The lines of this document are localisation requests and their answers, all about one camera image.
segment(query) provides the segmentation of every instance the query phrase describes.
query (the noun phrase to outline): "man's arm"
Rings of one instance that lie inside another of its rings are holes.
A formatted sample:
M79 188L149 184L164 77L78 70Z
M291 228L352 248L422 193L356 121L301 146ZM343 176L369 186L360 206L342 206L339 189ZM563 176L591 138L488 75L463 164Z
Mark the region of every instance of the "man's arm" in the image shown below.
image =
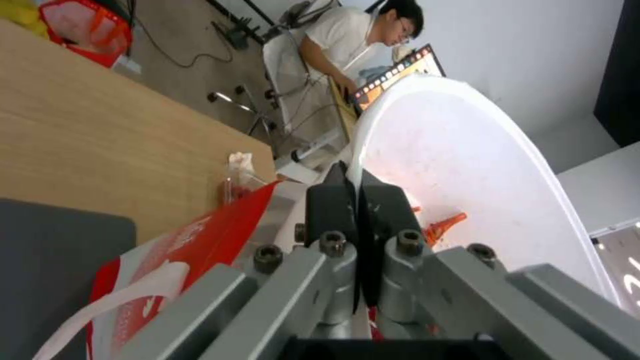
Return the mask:
M308 36L302 39L300 44L300 54L312 68L329 75L342 88L346 88L350 94L353 94L358 88L353 80L345 76L337 67L335 67L322 52L322 48L318 46Z

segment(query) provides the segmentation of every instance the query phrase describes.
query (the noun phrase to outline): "chair wheel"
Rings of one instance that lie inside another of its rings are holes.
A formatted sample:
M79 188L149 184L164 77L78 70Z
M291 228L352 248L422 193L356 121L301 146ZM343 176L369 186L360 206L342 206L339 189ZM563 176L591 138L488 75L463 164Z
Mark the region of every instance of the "chair wheel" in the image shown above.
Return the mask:
M264 98L267 100L271 100L275 97L276 92L273 91L273 89L269 89L267 91L264 92Z

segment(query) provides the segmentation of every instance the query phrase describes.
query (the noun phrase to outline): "man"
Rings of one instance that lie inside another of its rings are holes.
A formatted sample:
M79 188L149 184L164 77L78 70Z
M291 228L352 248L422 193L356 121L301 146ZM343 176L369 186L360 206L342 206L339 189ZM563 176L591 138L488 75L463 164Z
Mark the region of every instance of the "man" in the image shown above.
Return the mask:
M388 0L377 16L356 8L334 8L307 29L300 53L311 68L352 94L357 86L351 78L372 55L371 47L392 47L415 38L423 22L422 9L415 0Z

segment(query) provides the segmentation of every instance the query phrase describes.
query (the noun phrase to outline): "office chair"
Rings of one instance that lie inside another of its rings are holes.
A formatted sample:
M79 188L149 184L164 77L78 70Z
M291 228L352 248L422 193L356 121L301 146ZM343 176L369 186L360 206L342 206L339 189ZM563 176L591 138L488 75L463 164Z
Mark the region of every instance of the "office chair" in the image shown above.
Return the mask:
M262 61L270 89L264 92L264 97L271 102L274 110L280 109L285 134L291 132L291 117L294 116L292 112L295 112L295 110L289 109L282 101L282 98L303 90L310 81L307 64L302 60L298 52L298 46L305 35L306 28L318 17L322 16L324 12L336 6L340 6L337 0L304 1L296 4L289 8L281 16L280 23L269 29L265 35L266 43L262 48ZM303 76L302 78L293 79L288 84L283 84L278 81L280 64L284 56L292 54L294 55L293 58L298 60L296 66L300 66ZM257 127L262 125L267 133L274 155L277 157L277 144L273 142L271 137L271 132L278 127L276 122L268 115L268 111L259 109L253 97L253 92L246 85L237 85L234 92L236 95L246 94L248 105L241 104L221 92L211 92L207 95L207 98L210 102L223 99L238 108L253 113L253 122L246 133L251 136Z

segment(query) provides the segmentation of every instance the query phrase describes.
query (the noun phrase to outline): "laptop screen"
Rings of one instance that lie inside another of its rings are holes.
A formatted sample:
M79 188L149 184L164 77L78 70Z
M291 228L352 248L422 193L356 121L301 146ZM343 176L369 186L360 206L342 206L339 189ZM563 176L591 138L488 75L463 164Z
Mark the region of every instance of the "laptop screen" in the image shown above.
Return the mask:
M403 77L421 72L435 76L445 76L440 62L430 44L411 52L393 64L386 73L368 82L353 94L353 103L359 111L366 110L382 93Z

